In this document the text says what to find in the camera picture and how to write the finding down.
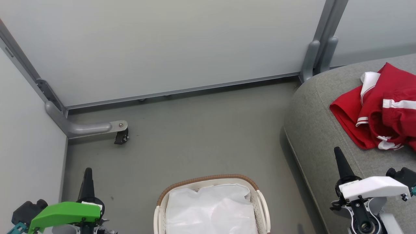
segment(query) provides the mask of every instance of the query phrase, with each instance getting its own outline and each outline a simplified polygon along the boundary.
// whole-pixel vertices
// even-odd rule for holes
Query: gray floor
[[[283,115],[295,86],[272,82],[70,115],[79,123],[124,119],[130,140],[124,145],[114,145],[109,137],[70,142],[63,200],[77,199],[83,172],[91,167],[96,196],[110,219],[107,227],[120,234],[151,234],[156,201],[169,185],[244,174],[266,198],[272,233],[320,233],[301,177],[280,146]]]

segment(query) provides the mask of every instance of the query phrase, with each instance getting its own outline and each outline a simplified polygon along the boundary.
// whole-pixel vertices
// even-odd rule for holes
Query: white plastic bag
[[[240,184],[173,190],[166,234],[257,234],[250,190]]]

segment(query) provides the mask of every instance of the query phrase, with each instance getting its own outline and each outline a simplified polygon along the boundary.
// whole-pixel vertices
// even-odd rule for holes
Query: red garment
[[[375,85],[364,82],[364,88],[341,95],[329,108],[362,149],[409,143],[416,150],[416,76],[389,63],[379,73]]]

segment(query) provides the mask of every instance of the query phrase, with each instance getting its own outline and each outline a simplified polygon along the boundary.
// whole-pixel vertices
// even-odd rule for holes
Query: gray metal post
[[[348,0],[335,0],[328,21],[322,32],[321,45],[318,50],[318,57],[315,60],[315,73],[321,73],[329,70],[329,64],[334,55],[335,48],[338,43],[338,38],[334,37],[338,24],[347,6]]]
[[[318,54],[320,42],[315,40],[309,43],[308,50],[306,51],[305,58],[303,59],[302,69],[300,71],[300,81],[306,82],[313,76],[313,65],[316,55]]]

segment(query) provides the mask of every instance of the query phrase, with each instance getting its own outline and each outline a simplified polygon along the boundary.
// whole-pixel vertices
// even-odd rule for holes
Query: brown basket rim
[[[248,178],[247,176],[244,175],[240,175],[240,174],[223,174],[223,175],[213,175],[213,176],[205,176],[205,177],[199,177],[199,178],[194,178],[194,179],[188,179],[176,184],[173,184],[169,187],[167,187],[162,194],[159,196],[159,199],[157,200],[157,206],[160,206],[162,204],[162,200],[163,198],[166,196],[166,194],[168,194],[169,191],[171,191],[174,188],[183,186],[183,185],[187,185],[187,184],[192,184],[192,183],[197,183],[197,182],[201,182],[201,181],[205,181],[205,180],[212,180],[212,179],[243,179],[245,181],[247,181],[251,186],[253,186],[254,190],[259,190],[259,187],[256,185],[256,183]]]

